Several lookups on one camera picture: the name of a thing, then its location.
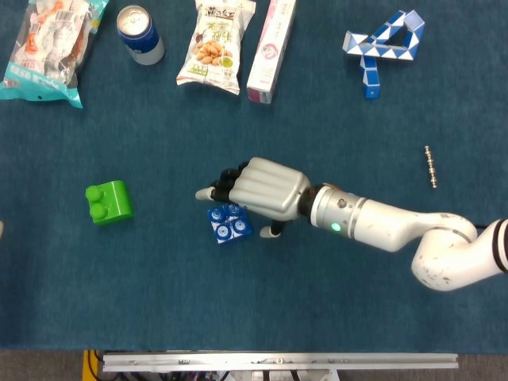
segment blue cube with white circles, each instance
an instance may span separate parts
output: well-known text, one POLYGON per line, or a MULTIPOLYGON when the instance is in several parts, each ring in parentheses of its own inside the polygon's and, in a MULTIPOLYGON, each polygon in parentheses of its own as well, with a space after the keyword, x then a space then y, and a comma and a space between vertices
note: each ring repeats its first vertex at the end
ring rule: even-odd
POLYGON ((226 204, 206 212, 217 243, 237 241, 252 234, 247 210, 235 204, 226 204))

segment blue table surface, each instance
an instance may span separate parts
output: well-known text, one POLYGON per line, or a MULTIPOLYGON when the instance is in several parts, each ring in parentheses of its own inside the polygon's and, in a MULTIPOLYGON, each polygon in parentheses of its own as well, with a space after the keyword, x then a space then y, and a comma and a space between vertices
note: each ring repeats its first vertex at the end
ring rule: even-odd
MULTIPOLYGON (((141 0, 167 50, 134 63, 112 0, 79 76, 85 106, 0 102, 0 347, 125 350, 508 353, 508 278, 451 293, 397 254, 303 219, 278 240, 218 247, 194 193, 262 156, 313 183, 474 223, 508 216, 508 2, 300 0, 271 106, 245 85, 268 1, 242 43, 241 94, 177 87, 194 2, 141 0), (415 62, 379 61, 364 99, 346 30, 373 33, 397 10, 426 22, 415 62), (431 190, 423 146, 433 150, 431 190), (136 217, 106 227, 85 188, 122 179, 136 217)), ((26 2, 0 3, 0 71, 26 2)))

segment pink and white box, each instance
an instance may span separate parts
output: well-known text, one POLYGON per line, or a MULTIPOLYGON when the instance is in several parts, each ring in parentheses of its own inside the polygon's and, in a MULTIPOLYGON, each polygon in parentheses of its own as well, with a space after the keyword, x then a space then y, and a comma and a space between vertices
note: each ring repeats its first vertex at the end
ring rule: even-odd
POLYGON ((296 0, 270 2, 247 81, 248 98, 253 102, 271 103, 295 10, 296 0))

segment snack bag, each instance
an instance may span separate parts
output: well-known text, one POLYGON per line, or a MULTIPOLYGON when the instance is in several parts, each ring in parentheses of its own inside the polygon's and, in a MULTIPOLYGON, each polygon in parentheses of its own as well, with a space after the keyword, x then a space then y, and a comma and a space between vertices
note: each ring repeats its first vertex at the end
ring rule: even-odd
POLYGON ((250 0, 196 0, 196 9, 196 29, 176 84, 208 83, 238 95, 241 39, 256 4, 250 0))
POLYGON ((76 70, 109 0, 29 0, 0 99, 67 99, 83 108, 76 70))

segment can lid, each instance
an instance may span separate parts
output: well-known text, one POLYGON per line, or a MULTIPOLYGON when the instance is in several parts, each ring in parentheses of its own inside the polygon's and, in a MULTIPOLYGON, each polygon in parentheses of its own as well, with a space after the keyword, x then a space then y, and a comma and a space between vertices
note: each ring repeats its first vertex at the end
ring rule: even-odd
POLYGON ((127 36, 138 36, 150 25, 150 15, 140 6, 126 6, 117 17, 117 27, 127 36))

